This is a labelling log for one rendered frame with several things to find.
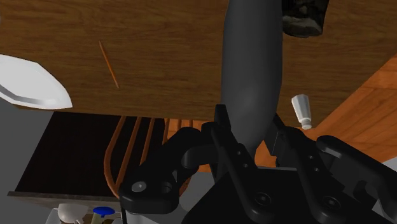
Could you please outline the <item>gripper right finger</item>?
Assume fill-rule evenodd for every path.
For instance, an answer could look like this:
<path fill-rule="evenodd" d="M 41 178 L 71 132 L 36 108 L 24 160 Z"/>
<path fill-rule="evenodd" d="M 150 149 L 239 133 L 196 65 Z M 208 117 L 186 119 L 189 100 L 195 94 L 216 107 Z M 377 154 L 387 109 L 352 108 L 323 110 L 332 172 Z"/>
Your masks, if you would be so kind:
<path fill-rule="evenodd" d="M 279 116 L 264 142 L 276 165 L 298 171 L 318 224 L 397 224 L 397 172 L 334 136 L 308 138 Z"/>

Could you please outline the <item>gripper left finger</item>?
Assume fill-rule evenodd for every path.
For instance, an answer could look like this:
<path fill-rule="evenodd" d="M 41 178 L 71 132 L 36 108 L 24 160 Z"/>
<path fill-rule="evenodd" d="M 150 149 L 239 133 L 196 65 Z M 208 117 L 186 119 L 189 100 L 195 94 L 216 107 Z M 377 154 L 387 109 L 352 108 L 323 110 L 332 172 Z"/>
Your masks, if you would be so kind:
<path fill-rule="evenodd" d="M 200 130 L 183 127 L 128 174 L 119 189 L 123 212 L 173 212 L 179 204 L 179 189 L 203 164 L 211 166 L 214 185 L 181 224 L 273 222 L 272 197 L 257 182 L 260 170 L 247 149 L 232 134 L 224 104 L 216 105 L 213 122 L 204 123 Z"/>

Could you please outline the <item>wooden chair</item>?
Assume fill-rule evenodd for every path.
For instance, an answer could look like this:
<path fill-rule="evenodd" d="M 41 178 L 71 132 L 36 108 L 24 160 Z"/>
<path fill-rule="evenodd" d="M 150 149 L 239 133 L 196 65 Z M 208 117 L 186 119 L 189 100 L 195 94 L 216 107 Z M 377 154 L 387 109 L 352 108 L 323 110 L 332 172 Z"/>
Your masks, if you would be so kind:
<path fill-rule="evenodd" d="M 111 190 L 111 192 L 113 193 L 113 195 L 119 199 L 119 194 L 118 194 L 118 189 L 125 177 L 125 173 L 129 164 L 129 160 L 130 160 L 130 156 L 132 154 L 132 149 L 133 146 L 135 144 L 136 138 L 137 138 L 137 133 L 141 124 L 141 120 L 142 117 L 137 117 L 136 118 L 136 122 L 134 124 L 134 128 L 132 130 L 131 133 L 131 137 L 129 139 L 129 143 L 127 145 L 127 149 L 126 152 L 123 156 L 123 160 L 122 160 L 122 164 L 120 167 L 120 170 L 118 171 L 118 175 L 116 177 L 116 182 L 113 179 L 112 173 L 111 173 L 111 156 L 112 156 L 112 152 L 114 150 L 115 144 L 118 140 L 118 137 L 120 135 L 120 132 L 123 128 L 123 125 L 126 121 L 126 116 L 121 116 L 117 126 L 115 128 L 115 131 L 113 132 L 113 135 L 111 137 L 111 140 L 108 144 L 108 147 L 106 148 L 105 154 L 104 154 L 104 161 L 103 161 L 103 167 L 104 167 L 104 177 L 106 179 L 106 183 L 109 187 L 109 189 Z M 152 133 L 153 133 L 153 128 L 154 128 L 154 123 L 155 123 L 155 119 L 156 118 L 150 118 L 150 124 L 149 124 L 149 128 L 148 128 L 148 132 L 146 135 L 146 139 L 144 142 L 144 148 L 143 148 L 143 152 L 139 161 L 139 165 L 141 165 L 148 156 L 148 152 L 149 152 L 149 147 L 150 147 L 150 142 L 151 142 L 151 137 L 152 137 Z M 173 136 L 173 134 L 176 133 L 177 130 L 181 129 L 182 127 L 182 120 L 180 119 L 170 119 L 170 118 L 164 118 L 165 121 L 165 127 L 164 127 L 164 133 L 163 133 L 163 137 L 162 137 L 162 144 L 164 144 L 169 137 Z M 175 130 L 169 130 L 169 125 L 171 124 L 175 124 L 176 123 L 176 128 Z M 209 165 L 201 165 L 198 169 L 199 172 L 211 172 L 211 168 Z M 188 185 L 189 185 L 190 179 L 188 179 L 187 181 L 185 181 L 181 187 L 181 190 L 179 191 L 179 195 L 182 195 L 184 193 L 184 191 L 187 189 Z"/>

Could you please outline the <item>small white bottle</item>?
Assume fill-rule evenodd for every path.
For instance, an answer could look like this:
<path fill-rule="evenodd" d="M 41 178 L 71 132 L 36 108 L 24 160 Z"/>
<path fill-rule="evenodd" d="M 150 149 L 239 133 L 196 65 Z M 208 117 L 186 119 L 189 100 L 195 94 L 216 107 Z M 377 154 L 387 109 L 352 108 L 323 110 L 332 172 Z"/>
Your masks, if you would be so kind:
<path fill-rule="evenodd" d="M 291 98 L 291 103 L 302 129 L 311 129 L 312 116 L 310 112 L 309 97 L 305 94 L 299 94 Z"/>

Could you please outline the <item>white rounded object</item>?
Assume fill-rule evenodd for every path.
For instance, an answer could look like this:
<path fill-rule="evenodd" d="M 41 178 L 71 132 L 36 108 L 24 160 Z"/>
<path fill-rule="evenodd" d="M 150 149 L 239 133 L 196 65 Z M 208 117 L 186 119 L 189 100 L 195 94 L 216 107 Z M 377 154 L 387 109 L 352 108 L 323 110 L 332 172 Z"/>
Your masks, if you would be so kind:
<path fill-rule="evenodd" d="M 88 206 L 79 204 L 59 204 L 57 214 L 64 223 L 83 224 L 83 217 L 88 212 Z"/>

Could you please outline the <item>orange pencil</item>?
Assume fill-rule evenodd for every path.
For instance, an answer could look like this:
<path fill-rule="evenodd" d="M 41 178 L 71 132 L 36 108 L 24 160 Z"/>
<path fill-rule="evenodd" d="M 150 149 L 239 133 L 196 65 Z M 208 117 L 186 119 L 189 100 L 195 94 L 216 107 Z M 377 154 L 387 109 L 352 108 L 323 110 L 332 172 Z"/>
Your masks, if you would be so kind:
<path fill-rule="evenodd" d="M 113 70 L 113 68 L 112 68 L 112 66 L 111 66 L 111 64 L 110 64 L 110 61 L 109 61 L 109 59 L 108 59 L 108 56 L 107 56 L 107 54 L 106 54 L 104 45 L 102 44 L 101 40 L 99 40 L 99 47 L 100 47 L 100 49 L 101 49 L 102 56 L 104 57 L 104 60 L 105 60 L 105 62 L 106 62 L 106 65 L 107 65 L 107 67 L 108 67 L 108 69 L 109 69 L 109 72 L 110 72 L 110 74 L 111 74 L 111 77 L 112 77 L 112 79 L 113 79 L 113 81 L 114 81 L 114 83 L 115 83 L 115 86 L 116 86 L 117 88 L 120 88 L 120 86 L 119 86 L 119 84 L 118 84 L 118 81 L 117 81 L 117 79 L 116 79 L 116 76 L 115 76 L 115 72 L 114 72 L 114 70 Z"/>

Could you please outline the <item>wooden table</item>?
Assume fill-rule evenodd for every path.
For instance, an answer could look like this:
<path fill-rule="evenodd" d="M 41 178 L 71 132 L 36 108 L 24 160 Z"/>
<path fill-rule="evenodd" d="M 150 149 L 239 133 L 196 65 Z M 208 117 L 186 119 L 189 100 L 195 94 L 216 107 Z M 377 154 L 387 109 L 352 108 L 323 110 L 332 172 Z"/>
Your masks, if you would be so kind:
<path fill-rule="evenodd" d="M 40 63 L 74 112 L 211 120 L 227 4 L 0 0 L 0 53 Z M 307 94 L 319 124 L 395 54 L 397 0 L 330 0 L 322 35 L 283 38 L 278 114 L 297 125 L 291 98 Z"/>

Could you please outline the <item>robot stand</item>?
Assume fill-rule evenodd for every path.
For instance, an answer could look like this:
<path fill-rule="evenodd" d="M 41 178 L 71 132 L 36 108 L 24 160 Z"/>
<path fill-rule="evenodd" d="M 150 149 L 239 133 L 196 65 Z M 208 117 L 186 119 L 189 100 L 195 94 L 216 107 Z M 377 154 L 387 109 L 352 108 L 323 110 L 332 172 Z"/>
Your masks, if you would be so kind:
<path fill-rule="evenodd" d="M 329 0 L 281 0 L 283 32 L 289 36 L 320 36 Z"/>

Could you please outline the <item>white plate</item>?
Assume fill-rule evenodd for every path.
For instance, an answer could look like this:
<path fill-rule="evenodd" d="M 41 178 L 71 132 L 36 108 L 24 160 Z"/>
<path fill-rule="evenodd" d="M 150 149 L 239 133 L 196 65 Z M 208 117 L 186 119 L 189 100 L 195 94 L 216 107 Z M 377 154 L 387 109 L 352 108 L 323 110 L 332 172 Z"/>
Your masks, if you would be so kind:
<path fill-rule="evenodd" d="M 0 98 L 36 109 L 72 108 L 65 87 L 39 63 L 0 54 Z"/>

